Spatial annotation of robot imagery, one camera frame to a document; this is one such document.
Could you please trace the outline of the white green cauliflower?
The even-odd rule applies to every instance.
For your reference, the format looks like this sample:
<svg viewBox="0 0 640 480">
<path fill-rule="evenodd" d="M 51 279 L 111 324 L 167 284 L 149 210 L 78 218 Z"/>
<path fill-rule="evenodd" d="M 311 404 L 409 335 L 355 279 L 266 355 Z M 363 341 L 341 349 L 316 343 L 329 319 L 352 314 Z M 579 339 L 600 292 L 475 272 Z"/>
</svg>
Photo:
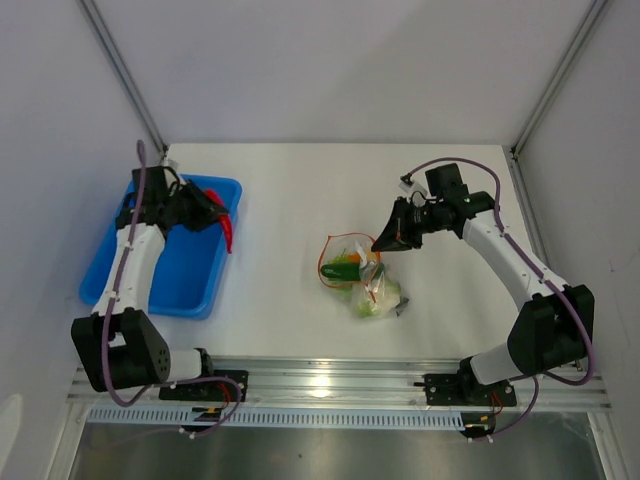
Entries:
<svg viewBox="0 0 640 480">
<path fill-rule="evenodd" d="M 399 282 L 385 275 L 352 289 L 351 310 L 360 319 L 385 317 L 402 308 L 404 296 Z"/>
</svg>

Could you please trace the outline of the red chili pepper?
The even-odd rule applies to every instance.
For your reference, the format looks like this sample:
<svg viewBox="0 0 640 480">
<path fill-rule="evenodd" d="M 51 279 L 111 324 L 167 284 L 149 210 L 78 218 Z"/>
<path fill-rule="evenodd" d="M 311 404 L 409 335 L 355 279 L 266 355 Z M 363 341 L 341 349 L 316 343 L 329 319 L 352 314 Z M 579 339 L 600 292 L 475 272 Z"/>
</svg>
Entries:
<svg viewBox="0 0 640 480">
<path fill-rule="evenodd" d="M 224 202 L 222 198 L 212 189 L 206 189 L 205 195 L 213 201 L 216 205 L 220 207 L 224 207 Z M 223 232 L 223 236 L 226 244 L 226 251 L 229 255 L 232 254 L 233 251 L 233 224 L 231 220 L 231 216 L 229 213 L 222 214 L 219 216 L 219 224 L 221 225 L 221 229 Z"/>
</svg>

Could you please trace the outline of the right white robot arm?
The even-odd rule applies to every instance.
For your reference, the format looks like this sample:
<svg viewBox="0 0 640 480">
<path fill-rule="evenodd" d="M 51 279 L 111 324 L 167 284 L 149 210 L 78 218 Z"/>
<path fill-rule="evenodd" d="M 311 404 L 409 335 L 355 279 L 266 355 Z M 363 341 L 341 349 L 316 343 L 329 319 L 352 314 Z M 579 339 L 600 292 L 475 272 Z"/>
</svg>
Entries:
<svg viewBox="0 0 640 480">
<path fill-rule="evenodd" d="M 461 361 L 456 389 L 464 401 L 479 403 L 500 382 L 540 374 L 572 385 L 554 370 L 579 360 L 586 360 L 587 370 L 576 383 L 588 383 L 595 373 L 593 293 L 584 285 L 570 285 L 519 244 L 501 217 L 498 175 L 481 165 L 495 190 L 472 192 L 459 170 L 464 162 L 439 158 L 403 175 L 404 193 L 394 201 L 373 250 L 415 250 L 424 235 L 450 231 L 483 258 L 507 289 L 518 316 L 502 344 Z"/>
</svg>

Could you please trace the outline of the yellow mango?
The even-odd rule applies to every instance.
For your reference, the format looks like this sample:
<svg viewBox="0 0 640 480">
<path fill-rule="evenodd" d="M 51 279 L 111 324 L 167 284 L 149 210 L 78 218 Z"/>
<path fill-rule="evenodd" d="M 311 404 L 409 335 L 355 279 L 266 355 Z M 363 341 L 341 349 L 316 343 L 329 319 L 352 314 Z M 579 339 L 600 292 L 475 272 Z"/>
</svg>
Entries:
<svg viewBox="0 0 640 480">
<path fill-rule="evenodd" d="M 379 252 L 372 252 L 372 251 L 364 251 L 364 252 L 360 252 L 360 251 L 356 251 L 353 253 L 349 253 L 346 256 L 346 259 L 349 263 L 358 263 L 361 266 L 364 266 L 366 264 L 369 263 L 380 263 L 381 262 L 381 255 Z"/>
</svg>

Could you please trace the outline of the clear zip top bag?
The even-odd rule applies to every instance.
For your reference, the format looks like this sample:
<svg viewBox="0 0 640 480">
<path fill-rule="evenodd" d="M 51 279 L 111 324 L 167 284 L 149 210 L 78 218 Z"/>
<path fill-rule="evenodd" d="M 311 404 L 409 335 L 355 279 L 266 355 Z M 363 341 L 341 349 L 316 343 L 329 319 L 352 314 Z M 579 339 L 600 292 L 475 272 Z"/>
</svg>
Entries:
<svg viewBox="0 0 640 480">
<path fill-rule="evenodd" d="M 353 253 L 356 251 L 364 252 L 364 251 L 372 251 L 371 247 L 374 243 L 374 239 L 364 233 L 359 232 L 350 232 L 346 234 L 339 235 L 329 235 L 326 239 L 326 242 L 322 248 L 322 251 L 319 255 L 317 261 L 317 275 L 321 284 L 328 288 L 332 294 L 339 298 L 343 303 L 345 303 L 352 315 L 357 318 L 352 310 L 351 310 L 351 296 L 352 289 L 357 284 L 369 284 L 372 280 L 379 278 L 383 275 L 393 278 L 397 282 L 399 282 L 395 275 L 392 274 L 387 266 L 387 264 L 383 261 L 381 257 L 380 263 L 369 263 L 364 266 L 360 266 L 360 280 L 358 282 L 341 282 L 335 280 L 328 280 L 323 277 L 320 273 L 320 268 L 322 265 L 327 264 L 327 261 L 340 254 L 343 250 L 347 250 L 349 253 Z M 385 317 L 399 317 L 396 314 L 389 314 Z"/>
</svg>

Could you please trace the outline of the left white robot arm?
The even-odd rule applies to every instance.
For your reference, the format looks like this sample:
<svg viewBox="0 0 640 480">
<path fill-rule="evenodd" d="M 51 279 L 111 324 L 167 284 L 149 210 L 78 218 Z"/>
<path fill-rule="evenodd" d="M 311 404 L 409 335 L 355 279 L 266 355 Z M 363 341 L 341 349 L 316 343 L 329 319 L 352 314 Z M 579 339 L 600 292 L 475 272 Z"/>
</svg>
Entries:
<svg viewBox="0 0 640 480">
<path fill-rule="evenodd" d="M 100 393 L 173 377 L 172 353 L 151 318 L 204 319 L 233 248 L 242 187 L 222 177 L 135 169 L 80 286 L 91 307 L 71 338 Z"/>
</svg>

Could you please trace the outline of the green lettuce piece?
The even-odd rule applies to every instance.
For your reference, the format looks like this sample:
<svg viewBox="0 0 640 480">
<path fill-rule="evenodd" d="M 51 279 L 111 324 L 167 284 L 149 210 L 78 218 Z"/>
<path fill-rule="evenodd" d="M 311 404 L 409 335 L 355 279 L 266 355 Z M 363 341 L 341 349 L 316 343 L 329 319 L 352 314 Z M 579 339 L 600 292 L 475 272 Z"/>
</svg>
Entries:
<svg viewBox="0 0 640 480">
<path fill-rule="evenodd" d="M 352 253 L 343 250 L 340 254 L 327 261 L 327 264 L 357 263 Z"/>
</svg>

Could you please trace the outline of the green cucumber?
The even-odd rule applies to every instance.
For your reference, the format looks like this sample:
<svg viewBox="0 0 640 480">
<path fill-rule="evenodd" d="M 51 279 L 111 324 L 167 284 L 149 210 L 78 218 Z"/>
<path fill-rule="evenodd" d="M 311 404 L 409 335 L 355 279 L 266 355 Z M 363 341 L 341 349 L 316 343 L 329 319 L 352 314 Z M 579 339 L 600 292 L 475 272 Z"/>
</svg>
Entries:
<svg viewBox="0 0 640 480">
<path fill-rule="evenodd" d="M 328 280 L 341 282 L 358 282 L 360 280 L 360 266 L 357 263 L 331 263 L 322 265 L 320 273 Z"/>
</svg>

